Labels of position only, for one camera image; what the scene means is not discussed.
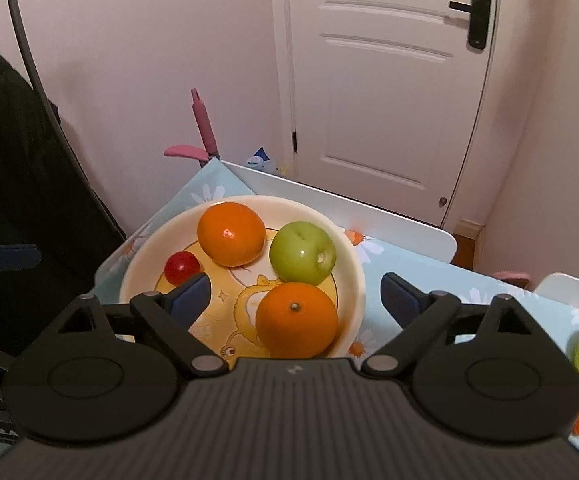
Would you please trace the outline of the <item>white panel door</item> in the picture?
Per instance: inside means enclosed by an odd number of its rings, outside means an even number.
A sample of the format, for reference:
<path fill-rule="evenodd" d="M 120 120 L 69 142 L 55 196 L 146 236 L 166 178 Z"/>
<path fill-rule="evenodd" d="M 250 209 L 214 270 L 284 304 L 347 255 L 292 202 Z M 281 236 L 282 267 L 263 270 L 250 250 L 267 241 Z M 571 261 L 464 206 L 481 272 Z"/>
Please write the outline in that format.
<path fill-rule="evenodd" d="M 291 175 L 443 226 L 479 115 L 471 0 L 272 0 Z"/>

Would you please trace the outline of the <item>large orange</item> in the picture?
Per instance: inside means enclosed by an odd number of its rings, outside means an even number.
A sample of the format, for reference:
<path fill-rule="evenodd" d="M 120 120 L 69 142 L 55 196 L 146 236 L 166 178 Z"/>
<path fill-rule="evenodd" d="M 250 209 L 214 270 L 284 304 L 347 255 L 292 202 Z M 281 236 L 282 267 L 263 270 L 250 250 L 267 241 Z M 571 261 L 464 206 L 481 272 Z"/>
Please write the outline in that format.
<path fill-rule="evenodd" d="M 332 299 L 317 286 L 285 283 L 262 298 L 255 327 L 274 359 L 311 359 L 332 344 L 338 316 Z"/>
<path fill-rule="evenodd" d="M 255 261 L 267 239 L 262 218 L 250 207 L 235 202 L 209 207 L 198 220 L 196 235 L 205 254 L 227 268 Z"/>

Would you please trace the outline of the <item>large orange near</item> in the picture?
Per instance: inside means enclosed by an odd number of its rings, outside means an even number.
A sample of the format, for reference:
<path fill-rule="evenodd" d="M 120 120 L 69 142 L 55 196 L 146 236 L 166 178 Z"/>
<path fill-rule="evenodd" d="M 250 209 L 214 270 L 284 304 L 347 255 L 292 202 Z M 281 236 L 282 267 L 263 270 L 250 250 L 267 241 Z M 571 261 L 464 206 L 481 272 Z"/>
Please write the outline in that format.
<path fill-rule="evenodd" d="M 255 327 L 274 359 L 311 359 L 332 344 L 338 316 L 332 299 L 317 286 L 285 283 L 262 298 Z"/>

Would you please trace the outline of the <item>large orange far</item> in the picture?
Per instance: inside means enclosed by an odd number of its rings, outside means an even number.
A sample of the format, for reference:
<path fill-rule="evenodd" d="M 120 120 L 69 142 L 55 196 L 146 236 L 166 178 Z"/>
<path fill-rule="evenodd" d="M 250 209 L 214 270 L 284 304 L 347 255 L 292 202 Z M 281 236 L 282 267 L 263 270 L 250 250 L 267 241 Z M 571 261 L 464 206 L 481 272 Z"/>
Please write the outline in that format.
<path fill-rule="evenodd" d="M 250 207 L 235 202 L 209 207 L 198 220 L 196 235 L 205 254 L 227 268 L 255 261 L 267 239 L 262 218 Z"/>

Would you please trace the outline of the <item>blue plastic bag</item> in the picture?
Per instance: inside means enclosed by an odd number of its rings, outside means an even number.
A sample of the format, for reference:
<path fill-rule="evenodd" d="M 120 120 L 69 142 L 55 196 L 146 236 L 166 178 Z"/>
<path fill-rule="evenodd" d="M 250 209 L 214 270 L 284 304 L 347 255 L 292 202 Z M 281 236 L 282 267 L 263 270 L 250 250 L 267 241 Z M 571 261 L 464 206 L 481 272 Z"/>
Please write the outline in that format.
<path fill-rule="evenodd" d="M 258 148 L 257 152 L 253 156 L 247 158 L 245 167 L 264 172 L 265 174 L 282 176 L 282 170 L 280 166 L 267 154 L 264 148 Z"/>

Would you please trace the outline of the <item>pink handled mop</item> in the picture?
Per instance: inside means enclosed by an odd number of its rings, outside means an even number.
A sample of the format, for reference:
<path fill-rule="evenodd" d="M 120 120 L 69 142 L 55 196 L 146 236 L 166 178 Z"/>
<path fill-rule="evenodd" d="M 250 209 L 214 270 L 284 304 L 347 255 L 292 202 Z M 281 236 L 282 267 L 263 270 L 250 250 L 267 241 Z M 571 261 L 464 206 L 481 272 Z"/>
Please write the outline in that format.
<path fill-rule="evenodd" d="M 198 93 L 198 89 L 192 88 L 191 96 L 192 112 L 203 146 L 199 148 L 198 146 L 189 144 L 172 145 L 166 148 L 164 155 L 166 157 L 195 160 L 195 162 L 198 162 L 198 165 L 204 167 L 213 158 L 220 158 L 218 143 L 214 130 L 212 130 L 212 123 L 210 122 L 206 105 Z"/>

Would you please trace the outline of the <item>white chair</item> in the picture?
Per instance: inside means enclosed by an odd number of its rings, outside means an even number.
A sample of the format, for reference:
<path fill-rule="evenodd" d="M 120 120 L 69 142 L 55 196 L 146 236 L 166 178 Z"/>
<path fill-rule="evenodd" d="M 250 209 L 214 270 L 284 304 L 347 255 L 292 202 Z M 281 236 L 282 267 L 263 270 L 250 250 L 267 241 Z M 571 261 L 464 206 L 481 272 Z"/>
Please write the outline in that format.
<path fill-rule="evenodd" d="M 457 252 L 457 241 L 448 232 L 402 217 L 391 211 L 363 204 L 313 186 L 224 162 L 252 191 L 302 203 L 324 214 L 337 226 L 384 240 L 403 249 L 449 263 Z"/>
<path fill-rule="evenodd" d="M 557 272 L 546 276 L 535 288 L 535 293 L 561 304 L 579 308 L 579 278 Z"/>

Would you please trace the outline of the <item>red cherry tomato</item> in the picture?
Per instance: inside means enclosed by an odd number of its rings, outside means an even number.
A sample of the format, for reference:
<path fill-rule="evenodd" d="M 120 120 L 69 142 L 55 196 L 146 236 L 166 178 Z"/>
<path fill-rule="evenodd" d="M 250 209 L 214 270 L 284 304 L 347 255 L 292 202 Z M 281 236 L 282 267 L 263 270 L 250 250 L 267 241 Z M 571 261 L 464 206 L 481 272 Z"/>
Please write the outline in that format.
<path fill-rule="evenodd" d="M 175 252 L 166 261 L 164 275 L 168 283 L 179 286 L 191 276 L 201 273 L 201 263 L 192 252 Z"/>

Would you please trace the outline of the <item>cream oval fruit bowl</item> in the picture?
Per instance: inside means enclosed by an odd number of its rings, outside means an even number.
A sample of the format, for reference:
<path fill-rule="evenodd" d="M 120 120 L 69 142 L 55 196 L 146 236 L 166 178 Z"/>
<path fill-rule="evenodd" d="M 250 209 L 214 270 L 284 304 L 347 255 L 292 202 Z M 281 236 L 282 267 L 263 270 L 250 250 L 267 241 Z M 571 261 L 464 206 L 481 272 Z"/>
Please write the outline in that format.
<path fill-rule="evenodd" d="M 320 212 L 294 200 L 265 195 L 233 196 L 231 200 L 250 207 L 262 218 L 267 245 L 277 230 L 293 221 L 313 223 L 329 234 L 337 259 L 332 273 L 319 288 L 335 304 L 338 330 L 325 355 L 328 358 L 344 356 L 359 332 L 367 297 L 361 263 L 344 231 Z M 235 269 L 219 266 L 204 253 L 196 227 L 210 206 L 206 203 L 178 214 L 145 240 L 122 279 L 119 300 L 127 302 L 150 290 L 170 292 L 172 285 L 164 274 L 166 261 L 178 250 L 186 250 L 198 258 L 201 270 L 212 285 L 209 305 L 190 332 L 230 364 L 239 358 L 266 358 L 269 352 L 260 343 L 255 328 L 256 310 L 265 294 L 281 281 L 272 269 L 268 250 L 256 261 Z"/>

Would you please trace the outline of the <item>white chair back left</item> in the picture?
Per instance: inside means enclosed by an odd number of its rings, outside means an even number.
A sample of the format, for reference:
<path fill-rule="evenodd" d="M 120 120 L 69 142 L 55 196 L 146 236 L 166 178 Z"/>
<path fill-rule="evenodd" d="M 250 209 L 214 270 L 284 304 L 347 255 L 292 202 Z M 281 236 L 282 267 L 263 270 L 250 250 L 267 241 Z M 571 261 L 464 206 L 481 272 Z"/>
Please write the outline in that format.
<path fill-rule="evenodd" d="M 324 214 L 337 226 L 384 240 L 403 249 L 449 263 L 457 252 L 457 241 L 448 232 L 402 217 L 391 211 L 363 204 L 313 186 L 224 162 L 252 191 L 302 203 Z"/>

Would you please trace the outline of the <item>white chair back right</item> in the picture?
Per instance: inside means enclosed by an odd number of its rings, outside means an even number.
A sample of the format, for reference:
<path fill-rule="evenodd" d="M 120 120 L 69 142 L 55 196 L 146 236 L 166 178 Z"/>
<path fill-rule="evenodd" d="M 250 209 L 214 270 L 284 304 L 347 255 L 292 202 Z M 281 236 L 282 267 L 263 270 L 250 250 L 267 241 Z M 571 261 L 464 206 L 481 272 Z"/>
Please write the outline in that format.
<path fill-rule="evenodd" d="M 579 278 L 557 272 L 546 276 L 535 288 L 535 293 L 561 304 L 579 308 Z"/>

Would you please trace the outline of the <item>green apple in bowl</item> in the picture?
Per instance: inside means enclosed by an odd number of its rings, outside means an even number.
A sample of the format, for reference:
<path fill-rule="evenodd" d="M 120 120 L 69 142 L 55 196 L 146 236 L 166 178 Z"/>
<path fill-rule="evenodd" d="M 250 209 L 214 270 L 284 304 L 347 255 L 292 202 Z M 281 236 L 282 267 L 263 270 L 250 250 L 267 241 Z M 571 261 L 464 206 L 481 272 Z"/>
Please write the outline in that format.
<path fill-rule="evenodd" d="M 269 248 L 272 269 L 285 282 L 318 286 L 331 274 L 336 259 L 329 234 L 307 221 L 285 224 Z"/>

